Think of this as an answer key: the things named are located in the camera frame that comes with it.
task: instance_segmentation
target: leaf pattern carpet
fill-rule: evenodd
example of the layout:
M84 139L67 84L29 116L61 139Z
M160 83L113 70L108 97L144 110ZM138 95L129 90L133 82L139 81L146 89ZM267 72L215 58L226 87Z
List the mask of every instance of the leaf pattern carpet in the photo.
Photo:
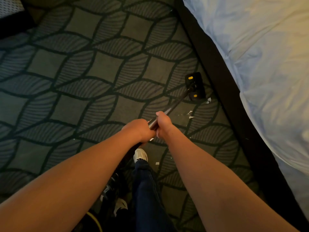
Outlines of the leaf pattern carpet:
M196 71L211 102L185 99L172 122L261 192L173 0L25 1L38 26L0 40L1 201L129 121L150 120ZM144 149L177 229L203 231L166 144L155 138Z

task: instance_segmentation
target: patterned carpet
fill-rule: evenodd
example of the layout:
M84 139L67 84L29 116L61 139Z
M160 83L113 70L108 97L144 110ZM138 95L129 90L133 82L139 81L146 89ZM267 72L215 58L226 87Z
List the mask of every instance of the patterned carpet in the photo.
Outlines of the patterned carpet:
M150 120L196 71L211 101L186 99L172 122L260 192L173 0L25 1L39 26L0 40L2 200L129 121ZM166 144L155 138L144 149L177 228L203 231Z

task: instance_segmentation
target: person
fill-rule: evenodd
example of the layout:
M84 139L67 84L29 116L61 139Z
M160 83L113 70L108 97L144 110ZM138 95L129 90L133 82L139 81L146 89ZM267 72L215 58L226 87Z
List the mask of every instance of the person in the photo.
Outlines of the person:
M0 204L5 232L71 231L106 186L126 152L153 136L165 140L208 232L296 231L232 170L186 138L163 112L157 131L133 120L105 141L51 168ZM135 155L136 231L176 231L162 205L145 152Z

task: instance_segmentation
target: hand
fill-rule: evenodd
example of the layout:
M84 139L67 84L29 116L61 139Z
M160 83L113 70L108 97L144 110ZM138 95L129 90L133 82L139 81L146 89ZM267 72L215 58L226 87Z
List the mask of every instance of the hand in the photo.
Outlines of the hand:
M122 127L122 130L127 130L130 135L136 136L138 142L148 142L152 139L156 132L149 129L148 122L144 119L133 120Z
M157 137L165 139L176 127L172 124L171 119L165 115L163 111L156 112L156 115L158 116L159 125L159 128L157 129Z

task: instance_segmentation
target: left hand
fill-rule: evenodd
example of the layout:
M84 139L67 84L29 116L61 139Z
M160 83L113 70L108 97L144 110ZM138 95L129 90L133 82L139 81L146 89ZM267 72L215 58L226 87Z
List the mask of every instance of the left hand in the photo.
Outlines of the left hand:
M122 127L122 130L130 131L131 135L136 136L138 142L148 142L156 135L156 131L150 130L145 119L137 119L129 122Z

